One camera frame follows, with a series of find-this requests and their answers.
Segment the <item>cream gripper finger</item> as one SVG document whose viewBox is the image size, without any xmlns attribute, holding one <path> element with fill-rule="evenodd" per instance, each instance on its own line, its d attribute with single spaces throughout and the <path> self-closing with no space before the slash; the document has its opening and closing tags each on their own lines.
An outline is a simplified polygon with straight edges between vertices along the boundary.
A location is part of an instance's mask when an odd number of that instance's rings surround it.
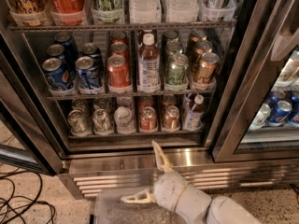
<svg viewBox="0 0 299 224">
<path fill-rule="evenodd" d="M 154 149 L 157 168 L 160 171 L 163 171 L 165 173 L 166 172 L 172 172 L 173 171 L 173 165 L 170 162 L 170 160 L 166 157 L 166 155 L 164 154 L 164 151 L 162 150 L 160 145 L 154 140 L 151 141 L 151 144 L 152 144 L 153 149 Z"/>
<path fill-rule="evenodd" d="M 154 203 L 155 198 L 150 189 L 143 189 L 136 194 L 122 196 L 121 201 L 124 203 Z"/>
</svg>

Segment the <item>white cloth-covered gripper body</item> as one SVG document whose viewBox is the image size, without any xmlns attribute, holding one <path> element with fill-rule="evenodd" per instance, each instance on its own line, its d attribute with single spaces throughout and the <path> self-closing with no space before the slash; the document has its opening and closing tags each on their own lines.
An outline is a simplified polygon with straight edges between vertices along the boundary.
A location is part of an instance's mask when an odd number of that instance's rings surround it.
<svg viewBox="0 0 299 224">
<path fill-rule="evenodd" d="M 211 197 L 189 184 L 178 172 L 161 175 L 153 188 L 156 203 L 186 222 L 203 222 Z"/>
</svg>

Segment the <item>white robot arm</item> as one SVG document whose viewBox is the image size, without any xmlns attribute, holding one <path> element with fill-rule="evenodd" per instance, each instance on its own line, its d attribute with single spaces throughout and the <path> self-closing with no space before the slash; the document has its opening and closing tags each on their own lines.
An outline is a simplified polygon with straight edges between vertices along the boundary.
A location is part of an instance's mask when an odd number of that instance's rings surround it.
<svg viewBox="0 0 299 224">
<path fill-rule="evenodd" d="M 124 203 L 157 203 L 182 217 L 187 224 L 262 224 L 234 200 L 225 196 L 212 199 L 190 184 L 173 169 L 160 145 L 154 140 L 151 144 L 157 168 L 164 173 L 154 183 L 153 189 L 122 196 Z"/>
</svg>

